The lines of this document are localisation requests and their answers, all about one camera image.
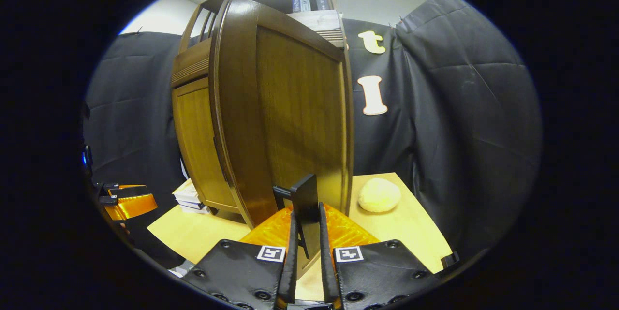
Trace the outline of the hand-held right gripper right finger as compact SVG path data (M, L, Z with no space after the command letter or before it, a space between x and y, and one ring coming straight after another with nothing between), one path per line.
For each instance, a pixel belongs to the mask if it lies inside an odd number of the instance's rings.
M323 203L318 210L324 298L335 310L391 310L439 284L400 240L332 248Z

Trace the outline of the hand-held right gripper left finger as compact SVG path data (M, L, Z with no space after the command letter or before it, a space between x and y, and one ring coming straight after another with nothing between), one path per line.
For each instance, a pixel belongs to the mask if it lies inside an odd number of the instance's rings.
M297 235L289 206L239 241L219 240L183 279L231 309L284 309L295 299Z

